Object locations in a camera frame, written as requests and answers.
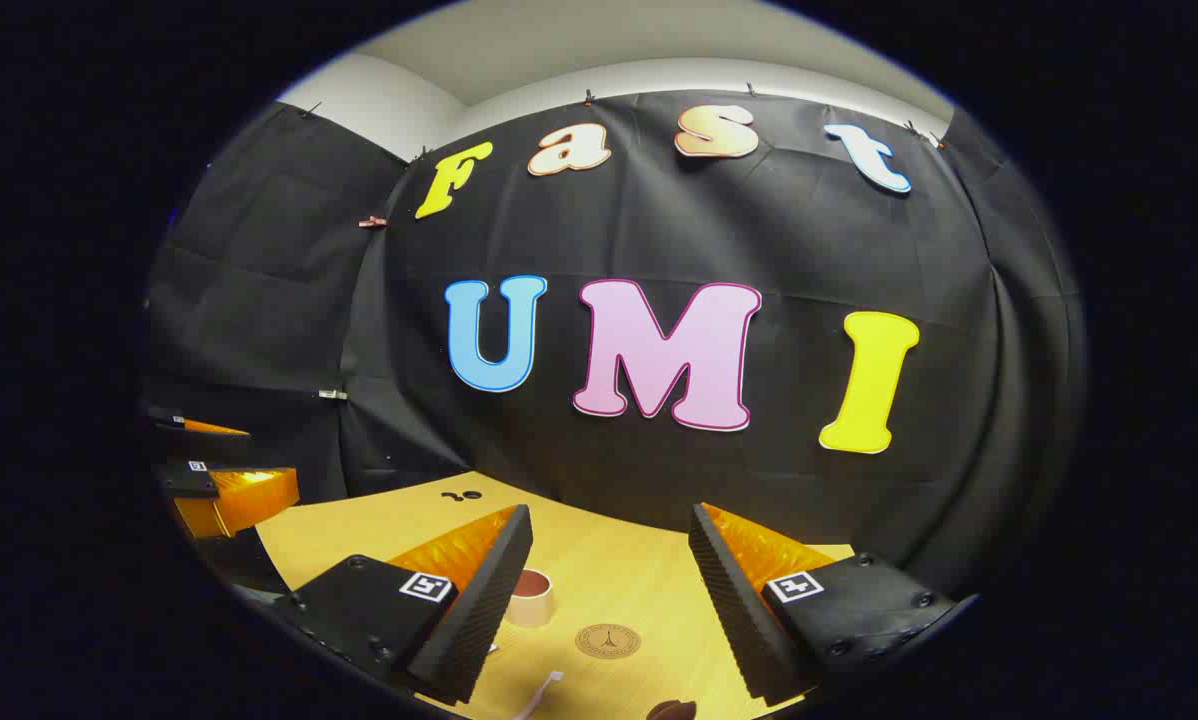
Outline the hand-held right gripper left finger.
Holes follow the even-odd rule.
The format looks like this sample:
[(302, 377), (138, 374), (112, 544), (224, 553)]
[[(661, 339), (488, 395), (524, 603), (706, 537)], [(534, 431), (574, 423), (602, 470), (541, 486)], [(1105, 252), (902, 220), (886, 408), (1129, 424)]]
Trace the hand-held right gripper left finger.
[(518, 503), (393, 557), (352, 553), (276, 600), (276, 615), (361, 673), (466, 703), (530, 559)]

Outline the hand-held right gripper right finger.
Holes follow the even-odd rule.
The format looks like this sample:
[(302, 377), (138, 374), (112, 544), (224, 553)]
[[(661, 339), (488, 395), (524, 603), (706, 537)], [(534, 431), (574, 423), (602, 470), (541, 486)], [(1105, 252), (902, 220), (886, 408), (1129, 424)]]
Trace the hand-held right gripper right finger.
[(742, 680), (767, 703), (851, 692), (963, 612), (878, 555), (829, 559), (710, 503), (692, 506), (689, 546)]

